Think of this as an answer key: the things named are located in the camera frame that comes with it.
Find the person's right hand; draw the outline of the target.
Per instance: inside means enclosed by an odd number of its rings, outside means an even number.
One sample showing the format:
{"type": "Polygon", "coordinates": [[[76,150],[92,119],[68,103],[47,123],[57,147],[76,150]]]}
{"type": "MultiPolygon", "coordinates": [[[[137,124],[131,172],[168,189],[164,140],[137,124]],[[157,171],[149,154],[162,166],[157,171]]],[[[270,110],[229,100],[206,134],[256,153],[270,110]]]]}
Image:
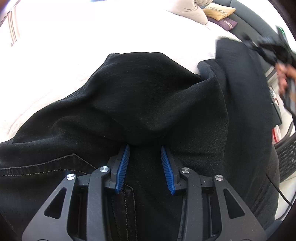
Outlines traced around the person's right hand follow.
{"type": "Polygon", "coordinates": [[[295,80],[296,70],[293,66],[284,65],[282,63],[277,63],[275,68],[278,75],[279,92],[280,95],[284,95],[288,87],[287,80],[288,78],[295,80]]]}

